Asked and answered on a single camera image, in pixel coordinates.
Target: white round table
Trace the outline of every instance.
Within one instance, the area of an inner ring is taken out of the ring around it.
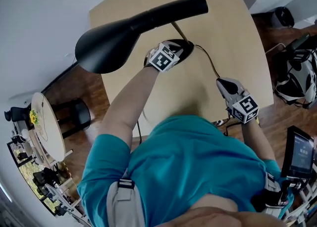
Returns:
[[[42,146],[53,159],[63,161],[66,152],[64,139],[50,103],[43,94],[36,92],[31,108],[38,115],[39,123],[34,128]]]

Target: gray shoulder strap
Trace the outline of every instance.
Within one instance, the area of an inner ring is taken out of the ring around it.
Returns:
[[[132,180],[111,184],[106,207],[109,227],[145,227],[141,196]]]

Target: trash can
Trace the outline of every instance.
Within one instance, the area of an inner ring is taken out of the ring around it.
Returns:
[[[294,18],[286,7],[277,7],[272,15],[272,26],[274,28],[294,27]]]

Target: person's right arm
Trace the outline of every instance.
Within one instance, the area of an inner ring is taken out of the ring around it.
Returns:
[[[274,160],[275,155],[262,129],[255,119],[242,125],[244,143],[250,147],[261,160]]]

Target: lamp shade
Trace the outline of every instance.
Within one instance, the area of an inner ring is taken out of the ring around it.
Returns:
[[[113,72],[125,64],[142,33],[207,12],[206,0],[177,0],[131,18],[93,28],[78,40],[76,59],[87,71],[100,74]]]

